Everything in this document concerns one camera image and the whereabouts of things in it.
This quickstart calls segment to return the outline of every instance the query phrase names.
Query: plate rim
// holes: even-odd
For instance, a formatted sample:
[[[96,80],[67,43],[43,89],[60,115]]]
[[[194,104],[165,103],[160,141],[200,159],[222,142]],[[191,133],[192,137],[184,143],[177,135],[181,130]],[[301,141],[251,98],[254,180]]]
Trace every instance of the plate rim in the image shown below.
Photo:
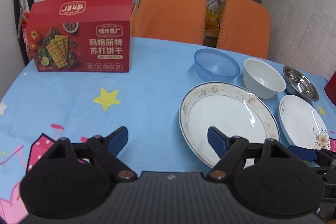
[[[294,143],[294,141],[292,140],[292,138],[289,136],[289,134],[288,134],[288,132],[287,132],[287,130],[286,130],[286,128],[285,128],[285,125],[284,125],[284,123],[283,123],[283,119],[282,119],[282,117],[281,117],[281,116],[282,116],[282,114],[281,114],[281,110],[280,110],[281,102],[283,101],[283,99],[284,99],[285,97],[288,98],[288,96],[289,96],[289,97],[297,97],[297,98],[299,98],[300,100],[303,100],[303,101],[304,101],[305,103],[307,103],[313,110],[316,111],[316,113],[318,114],[318,116],[320,117],[320,119],[321,119],[321,121],[322,121],[322,124],[324,125],[325,130],[327,131],[328,140],[329,140],[329,149],[330,149],[331,145],[330,145],[329,130],[327,129],[327,126],[326,126],[326,124],[324,123],[324,121],[323,121],[321,115],[320,115],[320,114],[317,112],[317,110],[316,110],[310,103],[308,103],[306,100],[304,100],[303,98],[301,98],[301,97],[299,97],[299,96],[292,95],[292,94],[285,95],[284,97],[281,98],[281,100],[280,100],[280,102],[279,102],[279,109],[278,109],[278,110],[279,110],[279,122],[280,122],[281,129],[282,129],[282,131],[283,131],[283,134],[285,135],[285,138],[287,139],[287,136],[288,136],[288,138],[291,140],[291,142],[296,146],[296,144]]]
[[[193,91],[195,88],[199,87],[199,86],[202,86],[202,85],[205,85],[205,84],[226,84],[226,85],[231,85],[231,86],[235,86],[241,90],[244,90],[245,92],[251,94],[252,96],[254,96],[258,101],[260,101],[262,103],[262,105],[264,105],[264,107],[267,109],[267,111],[271,114],[271,117],[273,118],[273,121],[277,127],[277,131],[278,131],[278,140],[280,141],[280,131],[279,131],[279,126],[278,126],[278,123],[273,115],[273,113],[270,111],[270,109],[267,107],[267,105],[259,98],[257,97],[256,95],[254,95],[253,93],[249,92],[248,90],[238,86],[238,85],[234,85],[232,83],[227,83],[227,82],[220,82],[220,81],[209,81],[209,82],[204,82],[204,83],[201,83],[201,84],[198,84],[196,86],[194,86],[193,88],[191,88],[183,97],[182,101],[181,101],[181,104],[180,104],[180,107],[179,107],[179,110],[178,110],[178,121],[179,121],[179,125],[180,125],[180,130],[182,132],[182,135],[183,135],[183,138],[185,140],[185,142],[187,143],[187,145],[189,146],[189,148],[192,150],[192,152],[194,152],[194,154],[202,161],[204,162],[207,166],[213,168],[213,166],[209,165],[209,163],[207,163],[204,159],[202,159],[202,157],[194,150],[194,148],[191,146],[191,144],[189,143],[189,141],[187,140],[187,137],[185,136],[185,132],[182,128],[182,123],[181,123],[181,110],[182,110],[182,106],[183,106],[183,102],[185,100],[185,98],[187,97],[187,95]]]

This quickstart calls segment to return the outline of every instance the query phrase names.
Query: white brick wall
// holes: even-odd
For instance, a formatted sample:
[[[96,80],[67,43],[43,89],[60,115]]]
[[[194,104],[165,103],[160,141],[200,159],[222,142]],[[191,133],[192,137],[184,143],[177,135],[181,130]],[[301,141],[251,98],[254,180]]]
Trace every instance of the white brick wall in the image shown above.
[[[336,0],[263,0],[269,59],[329,79],[336,70]]]

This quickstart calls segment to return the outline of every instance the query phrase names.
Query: metal screw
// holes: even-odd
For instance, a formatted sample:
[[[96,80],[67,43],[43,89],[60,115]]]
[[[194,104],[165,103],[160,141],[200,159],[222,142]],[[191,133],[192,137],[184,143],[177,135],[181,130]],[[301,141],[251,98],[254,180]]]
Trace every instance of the metal screw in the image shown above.
[[[174,179],[177,178],[177,176],[175,176],[175,175],[169,175],[169,176],[167,176],[167,178],[168,178],[169,180],[174,180]]]
[[[122,170],[118,173],[118,177],[121,179],[131,179],[135,176],[135,173],[130,170]]]
[[[223,179],[226,177],[226,173],[222,170],[214,170],[210,172],[210,177],[213,179]]]

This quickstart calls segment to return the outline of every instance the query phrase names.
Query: stainless steel bowl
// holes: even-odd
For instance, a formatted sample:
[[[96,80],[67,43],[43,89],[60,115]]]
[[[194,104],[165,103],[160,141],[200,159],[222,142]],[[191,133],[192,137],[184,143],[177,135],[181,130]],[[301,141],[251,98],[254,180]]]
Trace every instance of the stainless steel bowl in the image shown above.
[[[318,101],[319,93],[313,83],[298,70],[292,67],[283,67],[286,81],[286,92],[299,96],[307,101]]]

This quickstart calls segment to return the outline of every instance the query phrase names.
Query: red cracker box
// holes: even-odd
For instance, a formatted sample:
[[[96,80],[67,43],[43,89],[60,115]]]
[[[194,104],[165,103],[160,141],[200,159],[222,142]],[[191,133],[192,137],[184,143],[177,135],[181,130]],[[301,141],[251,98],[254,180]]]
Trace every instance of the red cracker box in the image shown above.
[[[26,32],[39,71],[128,72],[133,0],[45,0]]]

